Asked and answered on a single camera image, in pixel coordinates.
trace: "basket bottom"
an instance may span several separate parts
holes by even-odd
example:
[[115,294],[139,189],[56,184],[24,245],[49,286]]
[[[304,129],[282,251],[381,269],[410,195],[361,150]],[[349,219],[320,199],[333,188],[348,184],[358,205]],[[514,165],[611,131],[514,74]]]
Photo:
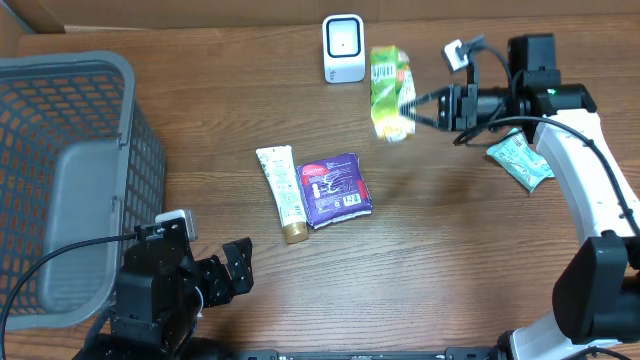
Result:
[[[76,143],[60,155],[48,212],[45,253],[111,235],[117,162],[118,145],[114,139]],[[104,291],[104,283],[112,275],[108,274],[108,262],[113,261],[113,256],[109,259],[108,246],[72,250],[43,267],[37,279],[37,297],[46,313],[76,310]],[[93,311],[101,305],[95,304]]]

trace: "white tube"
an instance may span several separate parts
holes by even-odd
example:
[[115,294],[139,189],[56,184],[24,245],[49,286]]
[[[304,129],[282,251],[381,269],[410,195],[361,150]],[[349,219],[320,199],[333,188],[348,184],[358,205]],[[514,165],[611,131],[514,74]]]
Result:
[[280,223],[287,243],[293,244],[309,237],[307,216],[302,205],[291,146],[276,146],[256,150],[276,200]]

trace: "red logo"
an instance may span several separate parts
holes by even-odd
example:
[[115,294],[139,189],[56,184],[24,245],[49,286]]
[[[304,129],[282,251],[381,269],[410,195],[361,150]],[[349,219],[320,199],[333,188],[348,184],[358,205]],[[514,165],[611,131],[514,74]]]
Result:
[[302,185],[309,185],[309,178],[312,176],[322,176],[329,173],[329,169],[322,165],[310,164],[302,168]]

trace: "wooden table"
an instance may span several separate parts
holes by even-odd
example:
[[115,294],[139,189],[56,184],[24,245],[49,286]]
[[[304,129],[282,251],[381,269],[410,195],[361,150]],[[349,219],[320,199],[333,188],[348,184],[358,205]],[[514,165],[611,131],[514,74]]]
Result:
[[[564,82],[582,82],[632,187],[640,190],[640,16],[368,24],[367,47],[407,51],[419,93],[452,82],[441,59],[455,38],[554,32]],[[320,25],[24,37],[20,55],[107,49],[128,59],[137,99],[168,153],[166,209],[191,208],[197,258],[250,236],[255,286],[204,313],[197,335],[281,351],[436,350],[495,343],[550,310],[576,252],[555,181],[532,195],[481,148],[420,127],[377,140],[369,81],[327,85]],[[480,56],[481,85],[504,73]],[[287,246],[255,149],[291,144],[298,163],[360,156],[371,217]],[[11,358],[69,359],[89,323],[8,337]],[[631,357],[640,347],[620,348]]]

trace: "laundry basket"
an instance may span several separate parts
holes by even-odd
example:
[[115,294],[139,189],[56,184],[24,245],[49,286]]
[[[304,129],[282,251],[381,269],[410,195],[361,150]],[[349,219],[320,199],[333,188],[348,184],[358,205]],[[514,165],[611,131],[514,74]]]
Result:
[[[161,212],[164,149],[111,52],[0,60],[0,302],[43,255],[130,233]],[[64,327],[110,301],[122,251],[63,254],[22,287],[7,328]]]

